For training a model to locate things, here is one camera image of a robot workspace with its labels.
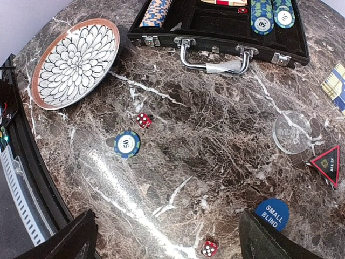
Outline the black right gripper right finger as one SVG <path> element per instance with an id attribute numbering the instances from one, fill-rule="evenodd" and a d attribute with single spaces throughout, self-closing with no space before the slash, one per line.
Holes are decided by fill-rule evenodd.
<path id="1" fill-rule="evenodd" d="M 320 256 L 292 242 L 252 209 L 245 209 L 240 217 L 239 239 L 243 259 L 321 259 Z"/>

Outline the blue green 50 chip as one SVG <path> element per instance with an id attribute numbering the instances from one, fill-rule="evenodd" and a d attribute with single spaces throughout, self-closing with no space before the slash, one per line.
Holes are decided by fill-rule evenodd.
<path id="1" fill-rule="evenodd" d="M 128 159 L 138 153 L 140 144 L 140 137 L 136 132 L 131 130 L 122 131 L 114 140 L 114 151 L 118 156 Z"/>

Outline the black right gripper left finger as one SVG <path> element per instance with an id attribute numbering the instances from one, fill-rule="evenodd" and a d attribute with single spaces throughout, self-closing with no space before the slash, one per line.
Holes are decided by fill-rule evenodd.
<path id="1" fill-rule="evenodd" d="M 95 258 L 98 225 L 87 210 L 44 243 L 17 256 L 20 258 Z"/>

